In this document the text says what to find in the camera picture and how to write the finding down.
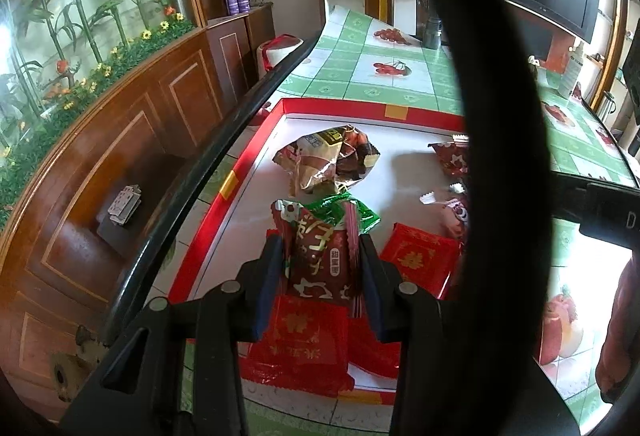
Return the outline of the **person right hand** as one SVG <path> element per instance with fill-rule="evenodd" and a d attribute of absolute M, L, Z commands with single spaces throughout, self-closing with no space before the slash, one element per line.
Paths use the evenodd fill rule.
<path fill-rule="evenodd" d="M 639 361 L 639 328 L 631 330 L 632 317 L 638 314 L 639 305 L 634 303 L 639 296 L 639 262 L 632 256 L 620 274 L 608 332 L 601 348 L 596 369 L 596 382 L 601 398 L 613 404 L 630 370 Z"/>

